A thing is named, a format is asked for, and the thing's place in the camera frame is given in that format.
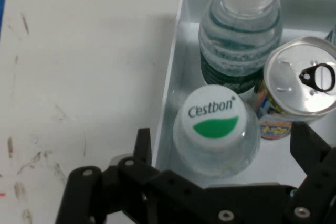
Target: pull tab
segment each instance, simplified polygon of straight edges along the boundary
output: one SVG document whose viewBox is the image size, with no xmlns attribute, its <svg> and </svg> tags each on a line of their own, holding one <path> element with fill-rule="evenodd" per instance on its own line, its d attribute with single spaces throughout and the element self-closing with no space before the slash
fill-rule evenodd
<svg viewBox="0 0 336 224">
<path fill-rule="evenodd" d="M 315 72 L 316 72 L 317 68 L 319 68 L 319 67 L 325 67 L 330 71 L 331 85 L 328 89 L 319 88 L 317 86 L 316 82 L 315 82 Z M 316 66 L 303 69 L 303 71 L 299 75 L 299 78 L 300 78 L 300 80 L 303 84 L 305 84 L 307 86 L 310 86 L 313 89 L 315 89 L 317 91 L 320 91 L 320 92 L 326 93 L 326 92 L 331 91 L 335 87 L 335 80 L 336 80 L 335 71 L 332 68 L 332 66 L 330 66 L 329 64 L 326 64 L 326 63 L 317 64 Z"/>
</svg>

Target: black robotic claw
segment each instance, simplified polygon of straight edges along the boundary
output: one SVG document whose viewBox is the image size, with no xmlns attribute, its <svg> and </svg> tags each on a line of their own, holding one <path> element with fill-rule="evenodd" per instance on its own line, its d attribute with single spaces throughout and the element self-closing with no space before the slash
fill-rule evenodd
<svg viewBox="0 0 336 224">
<path fill-rule="evenodd" d="M 149 129 L 139 129 L 133 156 L 103 173 L 74 170 L 56 224 L 101 224 L 123 211 L 139 224 L 335 224 L 336 148 L 305 123 L 294 123 L 290 150 L 307 178 L 284 185 L 202 189 L 172 171 L 150 165 Z"/>
</svg>

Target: white table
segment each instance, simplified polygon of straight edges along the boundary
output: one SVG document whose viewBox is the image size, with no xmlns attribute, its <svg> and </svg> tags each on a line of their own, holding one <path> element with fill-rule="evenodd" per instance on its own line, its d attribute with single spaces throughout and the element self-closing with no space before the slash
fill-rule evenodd
<svg viewBox="0 0 336 224">
<path fill-rule="evenodd" d="M 105 170 L 140 127 L 154 139 L 178 1 L 6 1 L 1 222 L 54 222 L 73 169 Z"/>
</svg>

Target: can label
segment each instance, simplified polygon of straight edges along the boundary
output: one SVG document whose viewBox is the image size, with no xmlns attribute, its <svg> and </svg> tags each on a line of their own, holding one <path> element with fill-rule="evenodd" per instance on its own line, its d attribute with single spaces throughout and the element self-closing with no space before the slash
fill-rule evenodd
<svg viewBox="0 0 336 224">
<path fill-rule="evenodd" d="M 277 140 L 290 134 L 292 120 L 269 95 L 263 80 L 255 86 L 251 105 L 259 118 L 262 138 Z"/>
</svg>

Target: plastic bottle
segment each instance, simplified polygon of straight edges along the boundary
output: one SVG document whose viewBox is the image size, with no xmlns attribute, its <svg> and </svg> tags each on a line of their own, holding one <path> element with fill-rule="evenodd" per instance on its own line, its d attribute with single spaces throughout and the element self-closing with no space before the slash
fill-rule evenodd
<svg viewBox="0 0 336 224">
<path fill-rule="evenodd" d="M 202 176 L 229 177 L 246 168 L 260 147 L 253 110 L 232 90 L 203 86 L 180 108 L 173 138 L 181 160 Z"/>
<path fill-rule="evenodd" d="M 280 1 L 210 0 L 199 26 L 205 81 L 241 94 L 254 86 L 280 44 Z"/>
</svg>

